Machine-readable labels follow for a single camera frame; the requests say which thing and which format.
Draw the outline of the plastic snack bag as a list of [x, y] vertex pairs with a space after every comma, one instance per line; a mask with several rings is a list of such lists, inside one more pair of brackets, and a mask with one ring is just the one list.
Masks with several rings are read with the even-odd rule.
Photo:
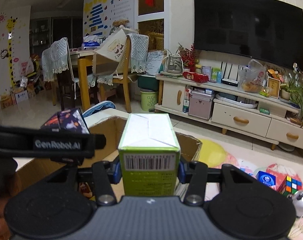
[[266, 74], [266, 68], [255, 59], [251, 59], [245, 67], [238, 70], [238, 89], [248, 93], [259, 93]]

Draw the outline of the pink storage box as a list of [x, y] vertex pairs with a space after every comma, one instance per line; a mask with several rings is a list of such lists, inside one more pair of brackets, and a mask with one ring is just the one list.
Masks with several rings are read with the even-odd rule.
[[189, 112], [191, 116], [209, 120], [212, 117], [214, 96], [197, 91], [192, 91], [189, 101]]

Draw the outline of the dark space pattern cube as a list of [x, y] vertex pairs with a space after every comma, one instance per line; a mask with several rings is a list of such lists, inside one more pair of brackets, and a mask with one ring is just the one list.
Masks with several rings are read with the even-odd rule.
[[56, 112], [41, 126], [40, 129], [53, 132], [90, 134], [79, 108]]

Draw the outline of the glass kettle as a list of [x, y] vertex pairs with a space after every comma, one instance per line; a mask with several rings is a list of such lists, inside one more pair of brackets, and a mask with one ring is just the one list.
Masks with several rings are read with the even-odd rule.
[[166, 76], [182, 76], [184, 68], [182, 57], [179, 53], [171, 53], [166, 49], [166, 56], [162, 62], [163, 70], [160, 72]]

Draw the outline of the black flat screen television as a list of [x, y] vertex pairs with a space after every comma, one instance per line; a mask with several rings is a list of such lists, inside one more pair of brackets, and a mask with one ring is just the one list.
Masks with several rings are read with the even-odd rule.
[[303, 69], [303, 10], [279, 0], [194, 0], [194, 46]]

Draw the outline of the silver panda figure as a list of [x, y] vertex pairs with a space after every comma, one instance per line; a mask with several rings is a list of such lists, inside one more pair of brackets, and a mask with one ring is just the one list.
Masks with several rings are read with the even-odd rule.
[[296, 210], [296, 218], [303, 218], [303, 190], [289, 194], [287, 198], [293, 203]]

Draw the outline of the blue white tissue pack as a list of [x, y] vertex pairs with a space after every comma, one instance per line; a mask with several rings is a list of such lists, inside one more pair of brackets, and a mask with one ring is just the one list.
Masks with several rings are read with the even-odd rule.
[[276, 177], [274, 175], [267, 172], [259, 171], [256, 174], [256, 179], [265, 186], [276, 190]]

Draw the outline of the framed picture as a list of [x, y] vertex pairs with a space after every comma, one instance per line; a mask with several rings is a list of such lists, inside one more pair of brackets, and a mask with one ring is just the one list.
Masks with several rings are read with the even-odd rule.
[[268, 77], [267, 87], [269, 88], [269, 93], [272, 98], [279, 98], [280, 84], [279, 79]]

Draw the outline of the cardboard box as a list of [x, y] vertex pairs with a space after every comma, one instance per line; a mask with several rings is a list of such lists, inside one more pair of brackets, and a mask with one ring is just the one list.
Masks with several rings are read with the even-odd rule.
[[[106, 136], [106, 146], [102, 150], [96, 150], [92, 159], [85, 159], [82, 167], [90, 167], [93, 163], [108, 160], [112, 161], [118, 155], [118, 144], [122, 136], [127, 119], [120, 116], [111, 116], [101, 120], [96, 120], [88, 127], [91, 133]], [[191, 135], [176, 132], [176, 136], [181, 147], [181, 155], [187, 161], [196, 160], [202, 146], [202, 142]], [[50, 159], [32, 159], [25, 164], [23, 160], [17, 158], [19, 164], [17, 174], [21, 181], [21, 189], [37, 183], [41, 179], [63, 167], [63, 163], [57, 163]]]

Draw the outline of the wooden dining table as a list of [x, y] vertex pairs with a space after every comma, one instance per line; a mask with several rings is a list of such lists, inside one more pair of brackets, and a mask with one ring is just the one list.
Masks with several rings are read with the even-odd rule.
[[70, 52], [72, 64], [75, 66], [77, 61], [78, 75], [79, 75], [79, 88], [81, 96], [81, 104], [83, 111], [91, 107], [90, 94], [87, 80], [87, 67], [96, 66], [96, 52], [94, 50], [79, 50]]

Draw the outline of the cream TV stand cabinet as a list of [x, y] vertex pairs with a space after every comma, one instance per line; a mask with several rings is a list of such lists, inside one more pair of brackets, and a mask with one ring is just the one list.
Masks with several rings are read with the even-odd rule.
[[[303, 149], [303, 125], [289, 118], [299, 109], [275, 98], [243, 92], [220, 83], [195, 83], [184, 77], [159, 75], [158, 111], [220, 127], [222, 133], [233, 131], [271, 143]], [[191, 116], [189, 101], [192, 91], [213, 95], [212, 117], [209, 120]]]

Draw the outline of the rubiks cube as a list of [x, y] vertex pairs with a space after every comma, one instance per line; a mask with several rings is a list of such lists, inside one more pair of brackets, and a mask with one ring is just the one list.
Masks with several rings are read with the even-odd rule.
[[281, 195], [288, 196], [289, 194], [295, 194], [299, 190], [303, 190], [303, 183], [300, 178], [298, 176], [285, 176], [280, 183], [277, 192]]

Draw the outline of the green carton box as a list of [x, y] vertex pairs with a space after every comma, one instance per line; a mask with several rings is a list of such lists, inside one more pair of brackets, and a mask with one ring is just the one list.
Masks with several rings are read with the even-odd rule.
[[181, 148], [168, 114], [130, 114], [118, 153], [126, 196], [174, 195]]

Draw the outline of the potted flower plant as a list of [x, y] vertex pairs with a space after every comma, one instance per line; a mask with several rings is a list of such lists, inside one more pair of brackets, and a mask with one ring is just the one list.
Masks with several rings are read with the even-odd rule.
[[293, 70], [287, 72], [284, 77], [284, 88], [290, 94], [290, 101], [299, 107], [298, 119], [303, 125], [303, 70], [294, 63]]

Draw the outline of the red berry decoration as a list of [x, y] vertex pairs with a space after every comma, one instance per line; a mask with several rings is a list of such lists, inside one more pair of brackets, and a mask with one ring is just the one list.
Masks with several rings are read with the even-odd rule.
[[184, 69], [187, 69], [190, 72], [196, 72], [196, 65], [199, 64], [200, 52], [195, 49], [195, 44], [192, 43], [190, 49], [188, 49], [179, 43], [178, 51], [182, 59]]

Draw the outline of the green trash bin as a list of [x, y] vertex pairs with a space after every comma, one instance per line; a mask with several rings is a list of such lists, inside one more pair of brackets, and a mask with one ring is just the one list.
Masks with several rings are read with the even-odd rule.
[[141, 108], [146, 112], [154, 112], [155, 105], [158, 102], [158, 92], [141, 89]]

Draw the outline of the red tin box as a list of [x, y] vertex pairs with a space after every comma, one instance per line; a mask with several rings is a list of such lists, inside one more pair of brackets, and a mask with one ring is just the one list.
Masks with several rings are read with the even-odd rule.
[[196, 83], [206, 83], [209, 81], [208, 75], [195, 72], [183, 72], [183, 77]]

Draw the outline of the wooden dining chair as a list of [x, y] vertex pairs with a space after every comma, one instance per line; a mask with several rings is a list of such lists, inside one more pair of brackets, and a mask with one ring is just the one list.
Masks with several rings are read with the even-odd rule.
[[94, 50], [96, 63], [93, 72], [97, 77], [99, 100], [107, 99], [105, 86], [122, 85], [125, 107], [131, 113], [129, 83], [146, 70], [149, 37], [120, 26]]

